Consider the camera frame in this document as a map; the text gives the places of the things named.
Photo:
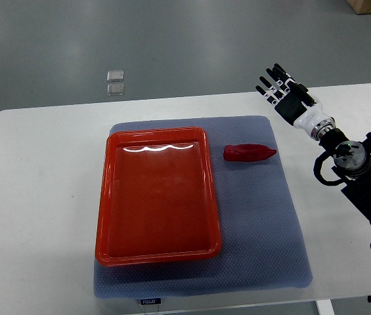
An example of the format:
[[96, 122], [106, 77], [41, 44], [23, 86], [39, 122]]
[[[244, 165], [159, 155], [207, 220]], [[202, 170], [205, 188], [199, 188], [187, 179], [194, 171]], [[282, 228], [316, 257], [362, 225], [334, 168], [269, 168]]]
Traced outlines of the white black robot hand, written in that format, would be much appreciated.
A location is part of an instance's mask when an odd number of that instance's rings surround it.
[[266, 72], [281, 89], [288, 86], [290, 93], [285, 95], [264, 76], [259, 77], [263, 87], [256, 85], [255, 89], [287, 123], [304, 130], [311, 139], [321, 139], [334, 128], [334, 119], [323, 112], [322, 104], [316, 102], [309, 90], [295, 82], [281, 65], [274, 63], [273, 70], [267, 68]]

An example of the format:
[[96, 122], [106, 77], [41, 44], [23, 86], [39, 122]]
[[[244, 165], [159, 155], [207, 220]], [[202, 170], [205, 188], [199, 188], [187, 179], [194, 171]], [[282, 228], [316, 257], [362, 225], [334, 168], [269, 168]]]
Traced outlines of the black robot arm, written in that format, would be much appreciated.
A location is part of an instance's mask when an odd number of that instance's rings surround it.
[[324, 150], [314, 163], [315, 178], [325, 186], [343, 185], [343, 195], [371, 225], [371, 133], [361, 142], [348, 139], [308, 88], [279, 64], [266, 73], [256, 90], [284, 121], [305, 131]]

